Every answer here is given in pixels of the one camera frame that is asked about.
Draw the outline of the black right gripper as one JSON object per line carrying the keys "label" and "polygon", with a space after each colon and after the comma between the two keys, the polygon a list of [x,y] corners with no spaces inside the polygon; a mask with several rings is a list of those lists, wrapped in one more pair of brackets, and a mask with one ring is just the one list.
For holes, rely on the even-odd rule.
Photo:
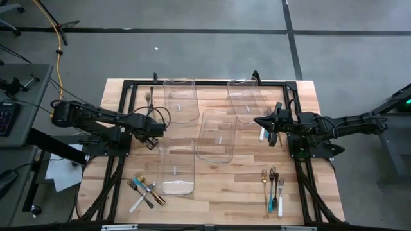
{"label": "black right gripper", "polygon": [[277,102],[273,112],[270,115],[265,117],[256,117],[254,118],[254,122],[257,122],[257,124],[262,128],[269,128],[268,143],[269,146],[275,146],[277,143],[278,133],[286,132],[285,127],[292,124],[292,116],[289,110],[282,109],[281,102]]}

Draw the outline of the clear plastic bin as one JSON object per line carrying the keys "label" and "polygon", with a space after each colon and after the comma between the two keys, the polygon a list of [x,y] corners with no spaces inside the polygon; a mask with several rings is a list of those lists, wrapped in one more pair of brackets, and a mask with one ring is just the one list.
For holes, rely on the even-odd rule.
{"label": "clear plastic bin", "polygon": [[165,107],[171,114],[171,123],[186,124],[199,118],[195,79],[168,79],[163,83]]}
{"label": "clear plastic bin", "polygon": [[240,123],[253,124],[254,118],[263,116],[266,104],[256,80],[228,81],[227,92]]}
{"label": "clear plastic bin", "polygon": [[195,141],[163,138],[159,144],[157,191],[161,195],[189,195],[195,190]]}
{"label": "clear plastic bin", "polygon": [[226,110],[203,112],[196,155],[212,163],[229,163],[234,155],[237,118]]}

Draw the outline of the gold fork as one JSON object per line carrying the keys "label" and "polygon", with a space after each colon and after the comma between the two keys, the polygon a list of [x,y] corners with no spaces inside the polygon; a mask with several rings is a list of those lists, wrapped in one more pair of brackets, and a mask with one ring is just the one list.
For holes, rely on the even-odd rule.
{"label": "gold fork", "polygon": [[267,198],[267,171],[266,169],[263,169],[261,171],[261,181],[263,182],[263,190],[264,190],[264,199],[265,199],[265,213],[266,213],[266,218],[269,218],[269,212],[268,212],[268,198]]}
{"label": "gold fork", "polygon": [[[140,183],[142,184],[142,185],[144,185],[144,186],[148,186],[146,183],[145,183],[145,177],[141,174],[141,173],[139,173],[139,172],[136,172],[135,174],[135,177],[140,181]],[[162,200],[162,198],[155,192],[155,191],[151,191],[151,194],[154,196],[154,198],[156,199],[156,200]]]}

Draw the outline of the silver fork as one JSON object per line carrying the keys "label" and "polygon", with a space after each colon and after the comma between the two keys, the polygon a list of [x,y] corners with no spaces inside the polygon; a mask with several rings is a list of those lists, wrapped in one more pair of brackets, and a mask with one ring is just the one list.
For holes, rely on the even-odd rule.
{"label": "silver fork", "polygon": [[278,185],[278,181],[279,181],[279,173],[276,172],[275,173],[275,192],[274,192],[274,198],[272,200],[272,205],[273,205],[273,209],[276,210],[277,208],[277,185]]}

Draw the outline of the white paper sheets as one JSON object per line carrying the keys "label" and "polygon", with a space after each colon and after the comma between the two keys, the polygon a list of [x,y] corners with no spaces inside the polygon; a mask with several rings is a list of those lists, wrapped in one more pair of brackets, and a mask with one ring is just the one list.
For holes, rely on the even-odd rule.
{"label": "white paper sheets", "polygon": [[82,175],[81,165],[74,166],[70,160],[61,158],[54,153],[51,154],[45,179],[53,181],[57,193],[79,184],[82,181]]}

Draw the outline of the grey desk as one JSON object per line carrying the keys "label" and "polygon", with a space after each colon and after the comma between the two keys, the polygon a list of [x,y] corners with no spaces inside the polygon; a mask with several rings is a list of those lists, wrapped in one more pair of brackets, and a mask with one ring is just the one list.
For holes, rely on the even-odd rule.
{"label": "grey desk", "polygon": [[0,137],[0,148],[17,148],[26,144],[40,103],[47,89],[53,66],[50,64],[5,64],[0,66],[0,79],[7,83],[17,78],[28,91],[19,91],[12,97],[0,89],[0,103],[18,103],[20,109],[9,136]]}
{"label": "grey desk", "polygon": [[18,168],[16,170],[17,178],[7,193],[0,198],[0,227],[10,226],[14,219],[37,150],[38,147],[36,146],[23,146],[16,149],[0,150],[0,174],[7,170]]}

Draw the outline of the grey side stand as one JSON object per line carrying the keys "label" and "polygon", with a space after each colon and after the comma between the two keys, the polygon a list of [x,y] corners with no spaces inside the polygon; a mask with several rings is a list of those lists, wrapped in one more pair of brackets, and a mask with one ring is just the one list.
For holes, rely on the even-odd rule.
{"label": "grey side stand", "polygon": [[387,117],[388,130],[379,136],[395,171],[377,181],[378,187],[411,186],[411,113],[398,112],[398,106],[411,98],[411,83],[396,91],[372,111]]}

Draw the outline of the green-lit black device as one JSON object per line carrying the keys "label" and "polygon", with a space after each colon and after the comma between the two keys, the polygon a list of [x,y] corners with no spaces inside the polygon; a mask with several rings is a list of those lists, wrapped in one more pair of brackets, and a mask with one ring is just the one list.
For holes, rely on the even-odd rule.
{"label": "green-lit black device", "polygon": [[398,106],[398,112],[410,112],[411,113],[411,98],[407,99],[404,103]]}

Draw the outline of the backlit black keyboard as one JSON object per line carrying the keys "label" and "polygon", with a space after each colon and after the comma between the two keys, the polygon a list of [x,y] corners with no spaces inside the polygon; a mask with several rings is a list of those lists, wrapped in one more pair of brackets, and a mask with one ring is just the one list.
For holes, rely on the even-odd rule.
{"label": "backlit black keyboard", "polygon": [[16,103],[0,103],[0,137],[9,136],[19,107]]}

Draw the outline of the black desk clamp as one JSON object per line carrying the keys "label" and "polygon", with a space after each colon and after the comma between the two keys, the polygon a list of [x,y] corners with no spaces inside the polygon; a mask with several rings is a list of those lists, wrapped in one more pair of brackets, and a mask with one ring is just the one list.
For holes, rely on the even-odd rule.
{"label": "black desk clamp", "polygon": [[8,83],[5,79],[0,78],[0,89],[4,90],[6,95],[14,96],[18,92],[28,92],[31,85],[39,82],[40,79],[33,74],[31,74],[31,80],[24,85],[20,83],[20,80],[16,77],[13,77],[12,81]]}

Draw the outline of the black tripod stand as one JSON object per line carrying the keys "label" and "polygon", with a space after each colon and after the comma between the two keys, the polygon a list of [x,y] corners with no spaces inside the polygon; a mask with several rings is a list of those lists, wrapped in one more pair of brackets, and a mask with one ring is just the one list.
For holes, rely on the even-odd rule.
{"label": "black tripod stand", "polygon": [[60,24],[51,12],[46,8],[46,6],[41,2],[41,0],[33,0],[33,2],[38,6],[38,8],[42,11],[42,13],[46,16],[48,21],[51,23],[52,27],[55,29],[55,32],[58,35],[58,40],[64,43],[65,46],[68,45],[67,38],[64,33],[64,29],[68,26],[75,26],[80,23],[80,20],[70,21],[67,23]]}

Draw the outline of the black desk device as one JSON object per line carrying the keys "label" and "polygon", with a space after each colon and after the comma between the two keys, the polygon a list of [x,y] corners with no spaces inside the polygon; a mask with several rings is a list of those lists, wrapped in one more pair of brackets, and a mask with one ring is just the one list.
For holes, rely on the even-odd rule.
{"label": "black desk device", "polygon": [[0,173],[0,199],[7,194],[17,177],[17,172],[11,169]]}

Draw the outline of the grey office chair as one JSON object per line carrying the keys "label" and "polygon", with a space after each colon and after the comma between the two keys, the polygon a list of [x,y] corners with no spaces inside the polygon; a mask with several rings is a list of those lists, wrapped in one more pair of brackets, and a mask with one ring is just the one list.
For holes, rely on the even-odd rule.
{"label": "grey office chair", "polygon": [[[25,9],[17,3],[14,4],[7,4],[8,0],[0,0],[0,15],[12,10],[17,10],[19,13],[24,13]],[[11,25],[10,23],[0,19],[0,26],[6,26],[8,29],[11,29],[13,34],[17,37],[21,35],[21,31],[18,30],[15,26]]]}

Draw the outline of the silver metal bracket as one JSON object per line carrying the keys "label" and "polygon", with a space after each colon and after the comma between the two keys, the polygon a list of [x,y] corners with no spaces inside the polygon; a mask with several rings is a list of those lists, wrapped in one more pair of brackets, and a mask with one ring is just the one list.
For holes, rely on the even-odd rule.
{"label": "silver metal bracket", "polygon": [[101,231],[136,231],[138,225],[122,224],[122,225],[103,225]]}
{"label": "silver metal bracket", "polygon": [[317,227],[284,225],[281,231],[317,231]]}

